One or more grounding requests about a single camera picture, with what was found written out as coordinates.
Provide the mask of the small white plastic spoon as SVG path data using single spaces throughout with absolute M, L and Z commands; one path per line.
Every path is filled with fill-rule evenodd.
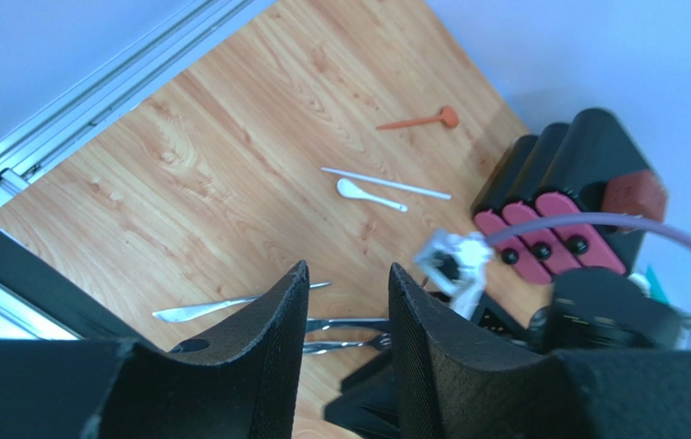
M 344 198 L 370 201 L 403 213 L 408 211 L 407 205 L 368 193 L 348 178 L 339 179 L 336 184 L 336 189 Z

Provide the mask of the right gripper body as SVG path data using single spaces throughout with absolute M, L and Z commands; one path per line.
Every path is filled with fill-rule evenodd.
M 627 277 L 604 268 L 577 268 L 553 282 L 547 305 L 523 327 L 488 297 L 485 267 L 493 258 L 524 261 L 515 245 L 494 250 L 478 232 L 461 236 L 436 230 L 414 262 L 448 297 L 458 315 L 536 352 L 559 348 L 673 349 L 682 317 L 654 301 Z

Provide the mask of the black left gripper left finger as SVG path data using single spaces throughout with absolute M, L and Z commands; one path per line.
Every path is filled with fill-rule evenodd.
M 297 262 L 171 352 L 130 338 L 0 340 L 0 438 L 288 438 L 308 294 Z

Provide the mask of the steel table knife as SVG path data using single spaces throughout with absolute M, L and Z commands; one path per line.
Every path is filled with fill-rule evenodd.
M 368 329 L 388 333 L 390 324 L 386 318 L 309 318 L 306 332 L 329 329 Z
M 154 311 L 152 313 L 152 316 L 166 323 L 185 323 L 200 318 L 202 316 L 214 313 L 216 311 L 221 311 L 231 306 L 248 305 L 262 297 L 262 294 L 256 294 L 233 299 L 226 299 L 207 304 L 185 305 L 180 307 Z

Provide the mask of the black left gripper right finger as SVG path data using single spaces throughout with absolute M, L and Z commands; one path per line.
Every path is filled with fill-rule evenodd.
M 388 298 L 404 438 L 691 438 L 691 351 L 538 355 L 457 315 L 399 264 Z

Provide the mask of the steel fork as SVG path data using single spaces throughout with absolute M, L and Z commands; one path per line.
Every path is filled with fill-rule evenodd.
M 366 341 L 312 341 L 305 342 L 302 352 L 304 355 L 321 355 L 336 350 L 347 348 L 372 348 L 377 351 L 386 351 L 392 346 L 391 335 L 379 334 Z

